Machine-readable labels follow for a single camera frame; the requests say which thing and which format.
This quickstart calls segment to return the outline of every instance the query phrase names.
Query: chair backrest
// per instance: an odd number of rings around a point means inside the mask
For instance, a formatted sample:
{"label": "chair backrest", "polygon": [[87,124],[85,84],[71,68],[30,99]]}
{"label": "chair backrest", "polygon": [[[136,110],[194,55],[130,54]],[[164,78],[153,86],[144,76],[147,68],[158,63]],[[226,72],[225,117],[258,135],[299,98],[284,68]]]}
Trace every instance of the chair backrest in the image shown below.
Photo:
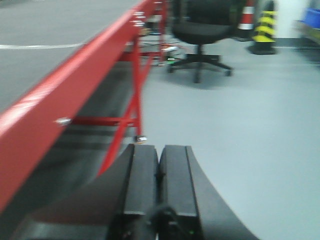
{"label": "chair backrest", "polygon": [[173,0],[174,22],[235,25],[239,21],[241,0]]}

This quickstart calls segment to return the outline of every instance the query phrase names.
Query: chair wheel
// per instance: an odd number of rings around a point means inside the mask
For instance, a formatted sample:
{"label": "chair wheel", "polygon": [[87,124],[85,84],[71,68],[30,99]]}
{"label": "chair wheel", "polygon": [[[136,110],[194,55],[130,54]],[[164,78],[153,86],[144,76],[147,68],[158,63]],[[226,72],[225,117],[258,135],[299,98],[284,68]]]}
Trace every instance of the chair wheel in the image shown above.
{"label": "chair wheel", "polygon": [[174,68],[171,66],[170,63],[168,64],[168,67],[167,67],[166,71],[167,71],[169,74],[172,74],[172,73],[174,72]]}
{"label": "chair wheel", "polygon": [[225,75],[226,75],[227,77],[232,76],[232,71],[231,71],[231,70],[225,71]]}

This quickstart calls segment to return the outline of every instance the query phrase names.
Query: red table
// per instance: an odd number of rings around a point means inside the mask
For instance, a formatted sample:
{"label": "red table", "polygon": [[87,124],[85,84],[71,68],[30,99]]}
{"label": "red table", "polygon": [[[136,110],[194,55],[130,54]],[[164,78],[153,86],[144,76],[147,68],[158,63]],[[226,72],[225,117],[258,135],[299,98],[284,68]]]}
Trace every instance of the red table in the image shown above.
{"label": "red table", "polygon": [[[71,122],[118,126],[100,173],[117,156],[127,127],[136,127],[136,134],[142,134],[141,89],[154,57],[161,57],[161,51],[148,53],[147,64],[142,68],[139,35],[143,22],[155,14],[162,15],[160,26],[163,32],[165,1],[141,1],[0,115],[0,212]],[[128,42],[133,42],[132,52],[124,53]],[[134,94],[125,114],[112,118],[75,118],[119,60],[131,61],[133,67]]]}

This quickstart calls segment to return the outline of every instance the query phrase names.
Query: traffic cone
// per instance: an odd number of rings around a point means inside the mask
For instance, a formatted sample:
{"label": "traffic cone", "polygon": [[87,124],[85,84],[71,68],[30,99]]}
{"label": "traffic cone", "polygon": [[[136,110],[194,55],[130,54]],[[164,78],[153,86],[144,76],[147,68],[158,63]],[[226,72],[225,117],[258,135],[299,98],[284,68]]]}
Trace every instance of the traffic cone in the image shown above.
{"label": "traffic cone", "polygon": [[241,42],[252,39],[254,29],[255,0],[247,0],[242,11],[241,21],[238,25],[235,39]]}
{"label": "traffic cone", "polygon": [[266,4],[265,10],[262,12],[262,17],[254,30],[254,44],[248,47],[251,53],[257,55],[271,55],[276,53],[273,47],[276,42],[274,39],[276,13],[275,2],[271,0]]}

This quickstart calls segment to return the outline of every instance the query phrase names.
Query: chair base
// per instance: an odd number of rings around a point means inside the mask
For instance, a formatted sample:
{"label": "chair base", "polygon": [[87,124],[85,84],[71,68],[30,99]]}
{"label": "chair base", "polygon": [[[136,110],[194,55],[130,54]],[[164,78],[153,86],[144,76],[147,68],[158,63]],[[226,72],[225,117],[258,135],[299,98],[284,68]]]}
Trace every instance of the chair base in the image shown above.
{"label": "chair base", "polygon": [[202,51],[202,45],[198,45],[196,51],[197,51],[196,54],[187,54],[186,59],[182,59],[182,60],[175,61],[173,63],[168,64],[168,68],[167,68],[168,73],[173,73],[175,70],[173,67],[175,66],[181,66],[181,65],[190,64],[190,63],[197,63],[193,82],[198,84],[200,83],[200,70],[203,67],[203,63],[207,63],[207,64],[211,64],[211,65],[226,69],[227,71],[225,72],[225,75],[232,76],[233,69],[230,66],[227,66],[220,62],[221,56],[204,55]]}

